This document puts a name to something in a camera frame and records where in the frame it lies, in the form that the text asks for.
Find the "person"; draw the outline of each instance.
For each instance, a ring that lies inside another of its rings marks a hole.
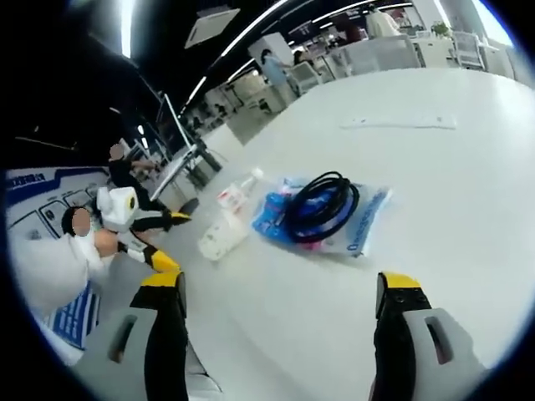
[[[220,117],[227,117],[227,109],[225,109],[225,106],[219,104],[219,103],[216,103],[216,109],[217,109],[217,112],[219,113],[219,116]]]
[[[301,50],[298,50],[293,54],[293,65],[298,65],[298,64],[304,63],[305,61],[308,64],[310,64],[310,67],[312,67],[314,69],[313,61],[310,59],[310,57],[305,52],[302,52]]]
[[[385,38],[401,35],[400,26],[397,22],[388,13],[378,10],[374,4],[369,6],[366,25],[370,38]]]
[[[67,209],[62,227],[66,232],[59,239],[13,236],[9,241],[19,289],[37,317],[45,318],[71,303],[89,280],[103,284],[119,250],[117,235],[92,230],[89,212],[83,207]]]
[[[110,149],[110,168],[111,180],[117,188],[131,186],[135,190],[140,208],[144,211],[167,211],[167,208],[160,202],[150,200],[149,192],[143,188],[141,183],[130,174],[133,167],[145,170],[153,170],[157,165],[148,160],[128,161],[124,159],[125,150],[121,144],[115,144]]]
[[[288,82],[288,77],[283,70],[290,69],[291,67],[273,56],[272,51],[268,48],[265,48],[262,51],[260,59],[264,75],[266,75],[266,78],[269,79],[269,82],[271,82],[275,88],[283,107],[286,109],[295,100],[295,93],[293,92],[292,87]]]

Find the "office furniture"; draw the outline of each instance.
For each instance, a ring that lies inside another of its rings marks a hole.
[[[481,362],[500,363],[535,293],[534,110],[532,90],[510,79],[397,69],[320,85],[255,136],[162,244],[187,277],[191,343],[223,391],[237,401],[368,399],[380,270],[417,278]],[[340,128],[386,113],[451,114],[456,129]],[[252,233],[218,263],[204,259],[196,242],[216,195],[253,167],[275,179],[337,170],[392,187],[369,256],[303,255]]]
[[[479,39],[474,33],[453,31],[454,56],[459,66],[465,69],[485,69],[479,53]]]
[[[289,73],[293,77],[301,95],[306,94],[314,86],[323,83],[321,76],[307,62],[299,63],[289,69]]]
[[[512,69],[511,61],[507,56],[505,50],[494,48],[485,44],[479,45],[479,52],[481,59],[485,65],[485,71],[495,75],[501,75],[510,79],[514,79],[514,71]]]
[[[340,48],[339,52],[351,75],[420,67],[414,46],[406,35],[351,43]]]
[[[453,59],[445,39],[419,38],[412,39],[416,54],[422,67],[449,68]]]

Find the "black cable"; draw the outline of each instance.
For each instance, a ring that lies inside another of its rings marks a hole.
[[[304,214],[303,208],[307,201],[318,198],[325,191],[330,192],[330,197],[318,209],[312,213]],[[303,231],[317,230],[321,225],[333,220],[346,207],[348,198],[351,198],[350,208],[347,215],[328,230],[310,235],[302,234]],[[300,244],[322,241],[340,230],[349,218],[354,214],[359,204],[359,191],[347,178],[337,171],[322,174],[315,180],[310,181],[297,193],[284,211],[283,224],[292,241]]]

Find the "yellow robot part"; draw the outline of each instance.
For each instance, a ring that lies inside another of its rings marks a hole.
[[[386,279],[387,288],[421,288],[420,283],[405,274],[381,272]]]
[[[172,211],[171,217],[180,217],[182,219],[191,220],[191,217],[189,217],[187,214],[180,213],[179,211]]]
[[[156,273],[147,277],[141,283],[142,287],[174,287],[176,279],[181,274],[178,272]]]
[[[156,251],[150,256],[150,265],[159,273],[180,272],[181,266],[162,251]]]

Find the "desk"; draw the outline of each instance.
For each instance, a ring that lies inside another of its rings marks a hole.
[[[367,399],[381,270],[417,278],[481,362],[497,363],[535,293],[534,109],[531,89],[492,74],[391,70],[318,86],[253,138],[163,244],[186,273],[191,343],[228,399]],[[454,114],[457,129],[339,128],[385,110]],[[253,233],[219,263],[203,259],[216,193],[253,166],[390,185],[369,256],[298,256]]]
[[[418,50],[422,67],[458,67],[453,60],[453,41],[444,38],[412,38],[410,40]]]

